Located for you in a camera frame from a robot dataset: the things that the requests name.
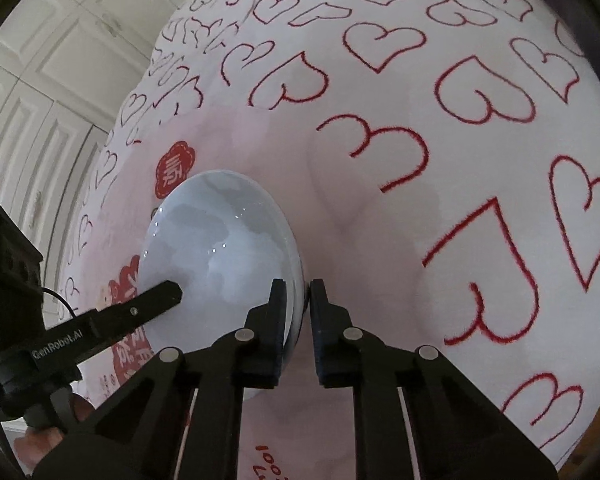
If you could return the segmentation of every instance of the white bowl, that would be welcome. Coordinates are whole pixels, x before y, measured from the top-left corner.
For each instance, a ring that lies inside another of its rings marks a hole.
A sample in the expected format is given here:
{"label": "white bowl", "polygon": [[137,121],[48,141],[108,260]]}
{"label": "white bowl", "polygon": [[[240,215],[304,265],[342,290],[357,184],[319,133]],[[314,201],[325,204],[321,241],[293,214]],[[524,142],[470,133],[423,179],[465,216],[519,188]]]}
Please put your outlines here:
{"label": "white bowl", "polygon": [[163,280],[182,288],[182,302],[144,326],[152,349],[191,352],[243,327],[249,309],[267,303],[275,278],[286,283],[286,362],[300,332],[305,287],[285,216],[241,174],[187,179],[158,208],[140,254],[139,292]]}

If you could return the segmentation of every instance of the black cable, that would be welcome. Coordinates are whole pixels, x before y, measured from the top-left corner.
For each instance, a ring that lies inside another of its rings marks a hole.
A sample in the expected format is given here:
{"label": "black cable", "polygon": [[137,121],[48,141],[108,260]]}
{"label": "black cable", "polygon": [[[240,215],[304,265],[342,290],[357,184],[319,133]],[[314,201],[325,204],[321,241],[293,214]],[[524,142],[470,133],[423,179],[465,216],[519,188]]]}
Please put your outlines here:
{"label": "black cable", "polygon": [[42,287],[42,292],[46,292],[47,294],[51,294],[54,298],[56,298],[56,300],[60,300],[62,302],[62,304],[66,307],[66,309],[69,311],[69,314],[71,314],[71,317],[73,317],[75,319],[75,312],[69,306],[69,304],[66,302],[65,298],[63,298],[62,296],[60,296],[60,294],[58,294],[56,291],[51,290],[50,288],[46,288],[46,286]]}

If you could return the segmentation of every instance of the heart-patterned tablecloth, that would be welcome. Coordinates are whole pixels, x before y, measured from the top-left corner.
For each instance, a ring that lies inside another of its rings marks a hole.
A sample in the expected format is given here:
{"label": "heart-patterned tablecloth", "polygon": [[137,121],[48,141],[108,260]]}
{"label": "heart-patterned tablecloth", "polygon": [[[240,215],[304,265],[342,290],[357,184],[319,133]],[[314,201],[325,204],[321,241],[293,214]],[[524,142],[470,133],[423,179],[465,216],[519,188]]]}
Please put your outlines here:
{"label": "heart-patterned tablecloth", "polygon": [[[68,301],[133,297],[153,212],[215,168],[273,195],[357,325],[439,347],[564,463],[600,405],[600,84],[541,0],[189,0],[100,155]],[[90,399],[151,355],[139,329],[87,362]],[[303,330],[245,404],[240,478],[354,476],[312,359]]]}

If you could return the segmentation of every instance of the wooden floor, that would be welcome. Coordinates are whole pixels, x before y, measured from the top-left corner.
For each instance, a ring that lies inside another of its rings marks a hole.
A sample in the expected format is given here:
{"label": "wooden floor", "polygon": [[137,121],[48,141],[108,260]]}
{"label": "wooden floor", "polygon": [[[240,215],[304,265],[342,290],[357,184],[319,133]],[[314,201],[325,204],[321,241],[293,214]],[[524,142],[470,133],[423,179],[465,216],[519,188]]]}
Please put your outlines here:
{"label": "wooden floor", "polygon": [[576,446],[576,449],[571,453],[570,458],[565,462],[564,466],[560,469],[560,478],[567,479],[576,470],[576,468],[583,462],[587,455],[592,449],[596,447],[596,444],[600,441],[600,408],[593,422],[589,426],[589,429],[582,437],[580,443]]}

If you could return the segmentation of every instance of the human hand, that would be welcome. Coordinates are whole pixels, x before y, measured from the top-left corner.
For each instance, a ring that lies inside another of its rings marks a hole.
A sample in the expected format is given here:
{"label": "human hand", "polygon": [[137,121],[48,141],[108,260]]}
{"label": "human hand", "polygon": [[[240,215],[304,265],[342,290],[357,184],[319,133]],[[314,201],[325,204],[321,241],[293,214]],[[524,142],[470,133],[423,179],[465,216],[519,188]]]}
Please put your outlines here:
{"label": "human hand", "polygon": [[[79,421],[83,421],[94,410],[95,408],[88,400],[74,394],[74,413]],[[27,428],[24,436],[13,442],[13,448],[20,461],[33,471],[40,461],[63,439],[64,434],[58,428],[48,428],[43,431]]]}

